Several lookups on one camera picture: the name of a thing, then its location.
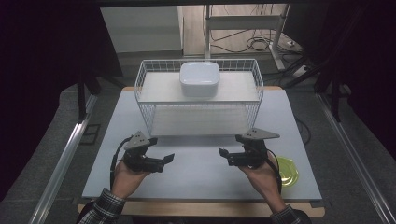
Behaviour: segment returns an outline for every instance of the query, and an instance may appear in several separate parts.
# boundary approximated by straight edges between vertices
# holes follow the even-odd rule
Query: container lid
[[[180,68],[180,82],[184,85],[217,85],[219,73],[216,63],[183,63]]]

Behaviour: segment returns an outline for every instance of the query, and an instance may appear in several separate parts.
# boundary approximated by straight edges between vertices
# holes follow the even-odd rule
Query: sleeve
[[[290,205],[284,210],[271,215],[271,219],[275,224],[301,224],[300,218],[294,213]]]
[[[108,189],[103,189],[101,196],[79,224],[116,223],[124,205],[125,200],[111,194]]]

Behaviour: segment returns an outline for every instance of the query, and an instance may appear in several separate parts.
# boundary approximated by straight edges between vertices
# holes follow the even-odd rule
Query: white wire basket
[[[219,65],[216,96],[183,95],[179,72],[187,62]],[[263,84],[254,59],[145,60],[134,94],[151,136],[234,135],[254,126]]]

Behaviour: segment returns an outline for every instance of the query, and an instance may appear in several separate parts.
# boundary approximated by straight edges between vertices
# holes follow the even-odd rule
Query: gray floor
[[[265,15],[280,15],[284,9],[285,4],[257,4],[257,5],[214,5],[211,6],[210,16],[265,16]],[[201,55],[205,49],[205,34],[204,34],[204,17],[205,8],[203,6],[183,6],[184,19],[184,55]],[[249,30],[242,32],[241,30],[213,30],[210,32],[210,44],[212,45],[210,51],[212,54],[230,54],[230,51],[243,50],[246,53],[257,52],[255,49],[248,49],[247,43],[251,37],[265,37],[273,38],[275,31],[268,30]],[[281,46],[289,48],[286,44],[290,39],[282,35],[280,37]],[[253,45],[256,49],[264,49],[265,44],[256,42]],[[298,49],[300,46],[295,46],[291,49]]]
[[[139,57],[121,55],[120,61],[127,85],[133,85],[135,69]],[[274,68],[271,56],[258,57],[263,73],[270,73]],[[279,75],[264,75],[264,79]],[[73,223],[77,216],[77,204],[91,171],[95,155],[106,132],[114,105],[120,95],[118,87],[100,79],[103,90],[98,95],[89,130],[93,132],[98,125],[97,140],[92,143],[92,136],[86,135],[81,140],[78,150],[68,169],[64,182],[49,211],[46,223]],[[287,91],[295,116],[302,120],[311,132],[306,151],[311,162],[326,206],[323,218],[314,218],[314,223],[381,223],[375,208],[362,187],[355,171],[348,160],[342,145],[322,112],[318,97],[313,93],[315,78],[295,86]],[[67,139],[72,132],[78,116],[77,90],[73,86],[61,95],[61,105],[46,135],[38,146],[35,155],[27,164],[7,197],[0,203],[0,223],[27,223],[35,206],[47,185],[50,175],[59,160]],[[395,160],[382,147],[373,134],[357,118],[345,99],[341,100],[340,115],[342,124],[351,141],[359,151],[373,179],[379,186],[389,207],[396,208]],[[308,132],[303,126],[302,138],[307,140]],[[122,217],[119,223],[131,223],[130,217]]]

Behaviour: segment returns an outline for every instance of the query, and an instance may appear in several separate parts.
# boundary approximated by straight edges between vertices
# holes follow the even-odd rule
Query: human hand
[[[269,152],[268,159],[278,168],[276,160]],[[286,208],[285,202],[277,188],[276,175],[267,162],[257,169],[250,169],[247,166],[239,166],[239,169],[247,175],[253,188],[267,201],[273,213],[280,212]]]
[[[149,174],[151,173],[134,172],[130,170],[123,161],[120,161],[114,173],[115,178],[111,193],[117,197],[126,199],[137,190],[140,183]]]

